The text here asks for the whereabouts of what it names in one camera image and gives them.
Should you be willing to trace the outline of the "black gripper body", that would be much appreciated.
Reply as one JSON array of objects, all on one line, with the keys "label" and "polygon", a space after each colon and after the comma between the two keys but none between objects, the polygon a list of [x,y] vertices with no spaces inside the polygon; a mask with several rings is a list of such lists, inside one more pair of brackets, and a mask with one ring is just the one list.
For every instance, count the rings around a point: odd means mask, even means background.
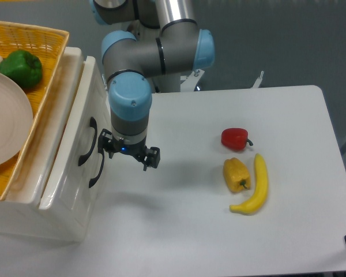
[{"label": "black gripper body", "polygon": [[115,153],[132,156],[139,162],[144,161],[146,157],[146,136],[136,143],[127,140],[127,137],[118,137],[112,135],[111,139],[111,157]]}]

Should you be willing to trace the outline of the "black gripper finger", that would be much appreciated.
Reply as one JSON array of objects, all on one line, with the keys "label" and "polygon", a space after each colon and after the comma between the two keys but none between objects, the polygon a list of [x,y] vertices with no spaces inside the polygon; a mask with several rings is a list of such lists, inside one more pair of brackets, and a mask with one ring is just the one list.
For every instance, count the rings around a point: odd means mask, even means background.
[{"label": "black gripper finger", "polygon": [[136,154],[135,159],[143,164],[143,170],[151,167],[156,169],[160,163],[160,148],[158,147],[144,147]]},{"label": "black gripper finger", "polygon": [[107,129],[102,129],[97,141],[98,153],[103,156],[105,153],[107,153],[109,159],[112,159],[115,153],[115,147],[112,139],[112,133]]}]

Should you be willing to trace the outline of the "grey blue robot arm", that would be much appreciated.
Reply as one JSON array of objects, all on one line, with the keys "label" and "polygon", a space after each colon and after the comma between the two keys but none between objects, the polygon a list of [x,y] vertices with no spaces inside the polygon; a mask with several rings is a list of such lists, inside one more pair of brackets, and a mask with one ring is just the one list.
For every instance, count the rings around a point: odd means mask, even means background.
[{"label": "grey blue robot arm", "polygon": [[146,39],[132,31],[113,31],[102,40],[111,129],[92,141],[103,158],[120,153],[156,168],[160,150],[146,146],[153,94],[149,79],[212,66],[213,36],[198,27],[190,1],[91,1],[90,6],[101,24],[138,21],[158,31]]}]

